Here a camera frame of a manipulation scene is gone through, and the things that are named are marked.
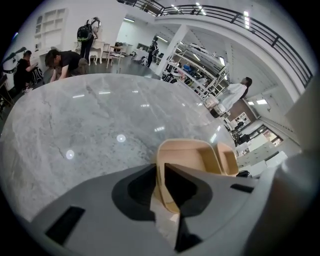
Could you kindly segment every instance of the marble tabletop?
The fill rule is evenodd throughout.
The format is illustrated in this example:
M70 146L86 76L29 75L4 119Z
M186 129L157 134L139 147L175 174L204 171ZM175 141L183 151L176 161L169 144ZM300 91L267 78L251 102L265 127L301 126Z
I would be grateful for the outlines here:
M169 138L235 147L222 122L184 86L126 74L58 80L13 107L0 137L1 187L30 221L87 179L150 163Z

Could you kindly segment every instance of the column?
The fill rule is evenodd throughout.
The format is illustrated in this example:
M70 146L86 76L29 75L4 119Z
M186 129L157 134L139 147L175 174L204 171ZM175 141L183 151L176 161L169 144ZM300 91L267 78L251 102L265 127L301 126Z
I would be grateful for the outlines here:
M164 69L166 68L167 66L167 58L169 56L171 56L171 54L173 54L173 52L176 50L176 46L178 43L180 43L185 35L187 34L187 32L189 31L189 28L188 26L186 26L185 24L182 24L178 31L175 33L174 37L172 38L168 48L166 49L156 71L155 71L155 74L160 76L162 75Z

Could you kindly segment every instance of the woman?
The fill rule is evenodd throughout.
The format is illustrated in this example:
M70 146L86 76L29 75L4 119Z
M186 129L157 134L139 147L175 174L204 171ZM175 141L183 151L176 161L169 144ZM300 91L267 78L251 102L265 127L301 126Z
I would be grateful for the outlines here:
M241 83L229 84L225 92L221 96L218 96L218 100L225 107L226 112L229 111L239 99L243 99L247 95L251 84L252 79L246 77L242 79Z

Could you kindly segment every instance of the backpack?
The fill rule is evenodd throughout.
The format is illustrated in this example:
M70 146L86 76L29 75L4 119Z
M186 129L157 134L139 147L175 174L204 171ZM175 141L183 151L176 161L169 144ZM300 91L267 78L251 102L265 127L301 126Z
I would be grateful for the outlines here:
M78 42L88 41L93 36L92 24L98 22L98 28L100 26L100 20L97 17L94 17L89 23L89 19L86 21L84 26L79 27L76 37Z

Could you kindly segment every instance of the black metal railing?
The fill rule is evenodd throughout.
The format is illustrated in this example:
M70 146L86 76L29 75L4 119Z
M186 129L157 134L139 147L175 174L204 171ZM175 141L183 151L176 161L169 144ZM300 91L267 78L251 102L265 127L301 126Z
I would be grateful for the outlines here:
M248 17L249 27L246 27L245 17L242 13L210 5L201 5L201 9L197 5L179 5L175 7L165 7L163 12L158 16L165 15L202 15L232 23L240 28L250 31L259 37L273 49L275 49L290 65L296 75L299 77L303 86L306 87L313 77L308 65L297 53L297 51L278 33L264 25L260 21Z
M160 16L165 7L153 0L117 0L119 3L137 7L146 13L154 16Z

